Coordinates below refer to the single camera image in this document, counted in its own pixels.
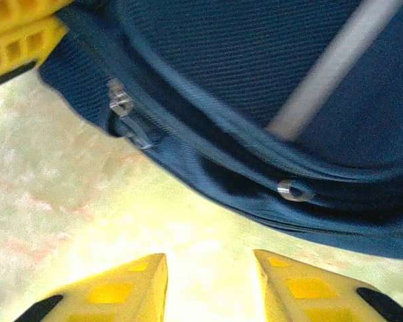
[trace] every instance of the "bag strap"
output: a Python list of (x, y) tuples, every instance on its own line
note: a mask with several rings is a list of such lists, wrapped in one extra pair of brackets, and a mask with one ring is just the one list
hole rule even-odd
[(403, 0), (364, 0), (266, 129), (294, 141), (402, 5)]

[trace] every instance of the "navy blue bag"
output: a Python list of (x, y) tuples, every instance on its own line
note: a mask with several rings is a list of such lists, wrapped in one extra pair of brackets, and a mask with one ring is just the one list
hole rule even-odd
[(57, 16), (69, 33), (40, 74), (86, 120), (252, 220), (403, 258), (403, 1), (80, 0)]

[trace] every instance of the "zipper pull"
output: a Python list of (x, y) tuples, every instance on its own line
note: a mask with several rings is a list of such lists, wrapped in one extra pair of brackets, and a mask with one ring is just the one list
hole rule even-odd
[(129, 114), (134, 108), (134, 100), (125, 91), (123, 84), (116, 78), (107, 82), (109, 87), (110, 109), (115, 112), (122, 123), (126, 125), (127, 138), (140, 148), (141, 150), (149, 149), (152, 143), (146, 136), (145, 132), (135, 121), (133, 121)]

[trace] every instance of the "floor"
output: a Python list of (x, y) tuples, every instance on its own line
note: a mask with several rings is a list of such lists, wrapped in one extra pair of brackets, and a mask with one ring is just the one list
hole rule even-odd
[(207, 201), (81, 121), (35, 72), (0, 87), (0, 321), (153, 252), (169, 264), (166, 322), (259, 321), (254, 248), (363, 280), (403, 305), (403, 260), (303, 241)]

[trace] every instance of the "yellow object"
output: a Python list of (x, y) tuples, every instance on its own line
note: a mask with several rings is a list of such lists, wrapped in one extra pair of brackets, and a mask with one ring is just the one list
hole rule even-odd
[(66, 34), (56, 10), (71, 0), (0, 0), (0, 76), (30, 62), (39, 65)]
[(152, 254), (54, 291), (42, 322), (160, 322), (166, 289), (166, 256)]
[(371, 285), (254, 250), (267, 322), (385, 322), (356, 292)]

